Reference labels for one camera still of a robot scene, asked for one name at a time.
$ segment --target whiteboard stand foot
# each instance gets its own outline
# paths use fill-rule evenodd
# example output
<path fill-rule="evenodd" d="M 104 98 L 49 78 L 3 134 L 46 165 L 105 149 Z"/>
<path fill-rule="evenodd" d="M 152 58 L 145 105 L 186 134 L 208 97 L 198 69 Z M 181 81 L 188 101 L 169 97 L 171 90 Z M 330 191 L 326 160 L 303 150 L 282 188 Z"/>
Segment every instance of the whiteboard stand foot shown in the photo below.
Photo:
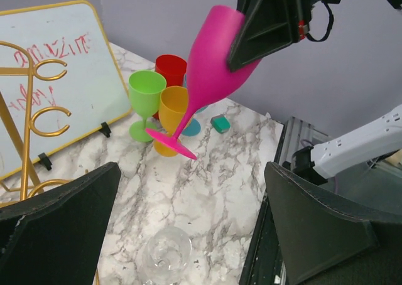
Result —
<path fill-rule="evenodd" d="M 45 153 L 41 153 L 38 155 L 39 157 L 39 163 L 44 166 L 48 171 L 52 169 L 52 162 L 48 158 L 48 156 Z"/>
<path fill-rule="evenodd" d="M 103 135 L 105 135 L 105 137 L 110 137 L 111 136 L 111 129 L 109 128 L 109 125 L 107 125 L 107 122 L 103 122 L 101 124 L 102 128 L 99 129 L 99 131 L 101 133 L 103 133 Z"/>

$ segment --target marble table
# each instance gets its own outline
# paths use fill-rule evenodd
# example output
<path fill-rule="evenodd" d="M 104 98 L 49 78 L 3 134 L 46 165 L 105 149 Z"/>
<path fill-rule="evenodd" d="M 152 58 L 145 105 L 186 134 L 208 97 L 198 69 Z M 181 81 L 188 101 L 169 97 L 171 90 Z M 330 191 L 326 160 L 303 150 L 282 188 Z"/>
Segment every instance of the marble table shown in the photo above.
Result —
<path fill-rule="evenodd" d="M 135 70 L 154 68 L 134 53 L 113 45 L 124 79 Z M 219 134 L 210 118 L 224 114 L 231 129 Z M 272 161 L 282 125 L 229 99 L 197 114 L 202 131 L 182 142 L 198 156 L 164 158 L 152 144 L 133 141 L 135 113 L 111 126 L 106 138 L 95 133 L 51 156 L 53 169 L 36 165 L 41 180 L 73 179 L 109 161 L 122 178 L 99 259 L 102 285 L 139 284 L 140 249 L 159 229 L 174 225 L 193 243 L 191 265 L 181 285 L 238 284 L 264 195 L 263 171 Z M 19 175 L 7 179 L 19 183 Z M 0 200 L 17 193 L 0 188 Z"/>

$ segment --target whiteboard frame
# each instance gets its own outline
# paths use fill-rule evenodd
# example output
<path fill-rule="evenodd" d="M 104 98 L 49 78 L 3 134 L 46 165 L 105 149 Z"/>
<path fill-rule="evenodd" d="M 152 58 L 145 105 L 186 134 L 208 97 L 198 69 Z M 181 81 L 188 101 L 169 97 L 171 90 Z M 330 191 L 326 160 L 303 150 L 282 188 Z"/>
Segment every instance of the whiteboard frame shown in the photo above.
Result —
<path fill-rule="evenodd" d="M 105 44 L 107 45 L 107 49 L 109 50 L 109 53 L 111 54 L 111 57 L 112 57 L 113 62 L 114 62 L 114 66 L 116 67 L 117 73 L 119 74 L 119 77 L 121 79 L 121 83 L 122 83 L 122 85 L 124 87 L 124 90 L 126 91 L 127 98 L 128 98 L 128 88 L 126 86 L 126 83 L 124 82 L 124 79 L 123 79 L 123 76 L 121 74 L 119 65 L 117 64 L 117 61 L 114 58 L 112 48 L 110 46 L 109 40 L 107 39 L 106 33 L 105 33 L 104 29 L 103 29 L 103 25 L 101 23 L 101 20 L 99 19 L 99 16 L 98 16 L 98 14 L 96 12 L 96 9 L 90 2 L 84 1 L 84 0 L 78 0 L 78 1 L 67 1 L 67 2 L 64 2 L 64 3 L 56 3 L 56 4 L 45 4 L 45 5 L 42 5 L 42 6 L 35 6 L 35 7 L 28 7 L 28 8 L 0 11 L 0 16 L 11 15 L 11 14 L 16 14 L 16 13 L 25 13 L 25 12 L 31 12 L 31 11 L 39 11 L 39 10 L 58 8 L 58 7 L 64 7 L 64 6 L 71 6 L 73 4 L 86 4 L 94 12 L 94 16 L 95 16 L 95 19 L 96 19 L 97 24 L 99 26 L 100 32 L 102 33 L 102 36 L 103 36 L 103 38 L 105 40 Z M 105 122 L 107 122 L 108 125 L 111 125 L 112 123 L 118 121 L 119 119 L 122 119 L 123 117 L 128 116 L 132 111 L 133 110 L 130 109 L 129 111 L 127 111 L 124 114 L 122 114 L 121 116 L 118 116 L 115 119 L 112 119 L 111 121 L 105 121 Z M 65 143 L 64 145 L 60 146 L 59 148 L 56 148 L 56 149 L 46 153 L 46 155 L 51 156 L 51 155 L 55 154 L 56 152 L 59 152 L 60 150 L 68 147 L 69 145 L 74 144 L 74 143 L 80 141 L 81 139 L 84 139 L 87 136 L 90 136 L 91 134 L 93 134 L 93 133 L 95 133 L 95 132 L 97 132 L 97 131 L 99 131 L 101 129 L 102 129 L 102 126 L 99 126 L 99 127 L 95 128 L 94 130 L 92 130 L 92 131 L 90 131 L 90 132 L 88 132 L 88 133 L 86 133 L 86 134 L 84 134 L 84 135 L 82 135 L 80 137 L 77 137 L 76 139 L 73 139 L 70 142 Z M 36 164 L 37 162 L 39 162 L 39 160 L 40 160 L 39 158 L 31 159 L 33 164 Z M 21 166 L 19 168 L 15 169 L 12 172 L 9 172 L 8 174 L 0 176 L 0 181 L 5 180 L 6 178 L 8 178 L 8 177 L 20 172 L 21 169 L 22 169 L 22 160 L 21 160 Z"/>

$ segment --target pink plastic goblet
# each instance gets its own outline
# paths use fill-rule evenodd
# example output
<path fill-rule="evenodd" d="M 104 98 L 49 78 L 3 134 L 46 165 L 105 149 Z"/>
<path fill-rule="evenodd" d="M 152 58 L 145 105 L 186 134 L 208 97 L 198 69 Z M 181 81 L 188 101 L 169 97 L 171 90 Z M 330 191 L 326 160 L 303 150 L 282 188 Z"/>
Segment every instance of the pink plastic goblet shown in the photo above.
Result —
<path fill-rule="evenodd" d="M 230 7 L 212 7 L 188 56 L 187 111 L 172 136 L 147 129 L 146 132 L 151 137 L 188 158 L 197 159 L 178 141 L 179 135 L 197 110 L 218 102 L 237 90 L 260 61 L 252 62 L 233 73 L 227 66 L 231 45 L 245 18 L 244 14 Z"/>

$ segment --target yellow goblet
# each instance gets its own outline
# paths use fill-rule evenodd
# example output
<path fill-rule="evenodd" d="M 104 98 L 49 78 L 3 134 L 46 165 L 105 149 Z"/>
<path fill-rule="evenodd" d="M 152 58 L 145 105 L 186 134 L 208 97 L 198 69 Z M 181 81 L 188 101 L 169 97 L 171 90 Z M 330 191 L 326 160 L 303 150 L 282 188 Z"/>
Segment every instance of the yellow goblet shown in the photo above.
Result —
<path fill-rule="evenodd" d="M 161 102 L 159 105 L 159 121 L 169 136 L 172 136 L 183 119 L 188 106 L 187 89 L 181 86 L 167 87 L 161 93 Z M 162 156 L 175 156 L 177 152 L 169 147 L 154 141 L 154 147 L 157 153 Z"/>

